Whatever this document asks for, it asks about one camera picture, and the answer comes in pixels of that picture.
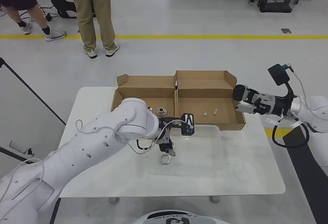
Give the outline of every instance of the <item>cardboard box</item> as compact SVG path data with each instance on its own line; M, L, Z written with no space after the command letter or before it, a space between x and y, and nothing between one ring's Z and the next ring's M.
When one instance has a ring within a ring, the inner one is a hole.
M196 124L212 124L220 130L241 130L245 118L232 100L236 77L227 71L177 71L175 76L117 77L111 111L125 98L136 97L153 108L166 108L166 116L194 114Z
M136 97L144 100L147 106L167 109L166 116L176 116L177 96L175 76L128 76L117 77L118 88L115 90L111 111L125 98Z
M235 110L239 102L232 99L235 76L227 71L177 71L175 76L179 115L192 113L196 124L212 124L220 130L243 128L245 118Z

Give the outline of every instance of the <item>robotic arm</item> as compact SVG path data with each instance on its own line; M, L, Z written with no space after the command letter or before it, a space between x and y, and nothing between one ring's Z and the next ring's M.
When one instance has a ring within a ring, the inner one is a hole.
M154 139L170 153L170 128L194 134L192 114L157 118L141 99L128 98L112 113L99 116L42 162L21 166L0 181L0 223L36 223L38 213L57 201L62 189L81 172L113 156L131 139Z
M286 148L297 148L305 145L310 137L308 128L304 123L306 123L313 132L328 132L328 99L323 96L306 97L302 82L298 77L297 78L301 83L304 97L295 96L288 83L290 80L286 72L288 69L290 69L291 72L297 77L290 64L285 64L283 66L276 64L268 69L277 86L283 84L286 85L286 96L281 97L270 94L262 94L256 90L248 88L246 85L237 85L233 90L232 97L236 101L244 101L248 103L237 105L237 111L250 114L259 113L261 115L274 114L280 117L280 121L278 121L278 123L283 119L296 120L299 122L299 124L302 125L306 131L306 141L303 144L299 144L294 147L278 144L274 137L278 125L275 125L272 136L273 141L279 146Z

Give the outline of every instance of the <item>black stripe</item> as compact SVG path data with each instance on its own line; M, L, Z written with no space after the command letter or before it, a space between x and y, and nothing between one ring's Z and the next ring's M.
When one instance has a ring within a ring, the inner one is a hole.
M61 199L59 198L54 206L53 212L52 212L52 216L51 216L51 220L50 220L50 224L54 224L54 221L56 219L56 215L59 209L59 203L61 202Z
M304 141L301 128L295 128L283 140L287 145ZM327 175L316 162L308 145L287 150L316 223L328 224Z
M5 150L4 148L0 147L0 152L6 154L7 156L11 156L12 158L15 158L17 160L20 160L21 162L24 162L26 160L26 158L23 158L13 152L10 152L8 150Z
M65 125L65 122L56 114L55 111L52 110L52 108L49 107L49 105L46 104L43 99L40 98L37 93L31 89L31 87L6 63L3 62L3 64Z

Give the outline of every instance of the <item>khaki pants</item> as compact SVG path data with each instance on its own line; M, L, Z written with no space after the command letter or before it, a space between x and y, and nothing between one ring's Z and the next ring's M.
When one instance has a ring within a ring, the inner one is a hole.
M92 1L97 21L101 30L103 47L107 50L115 48L114 29L111 19L110 0L74 0L77 9L77 20L85 50L96 48L96 32L93 24Z

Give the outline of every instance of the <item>white sneaker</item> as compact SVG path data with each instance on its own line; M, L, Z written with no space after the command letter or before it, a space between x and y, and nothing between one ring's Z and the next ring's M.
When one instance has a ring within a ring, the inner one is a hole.
M58 40L64 38L66 35L67 33L64 30L50 29L50 34L49 35L45 34L45 40L46 41Z
M30 22L25 22L26 26L25 27L21 27L22 32L24 32L25 35L30 34L31 33L31 28L32 28L32 23Z
M114 44L115 44L115 48L113 50L106 50L106 56L107 57L112 57L114 55L114 53L116 53L117 50L119 50L120 44L116 43L116 42L114 42Z
M88 55L90 58L97 58L97 54L94 50L85 50L85 53Z

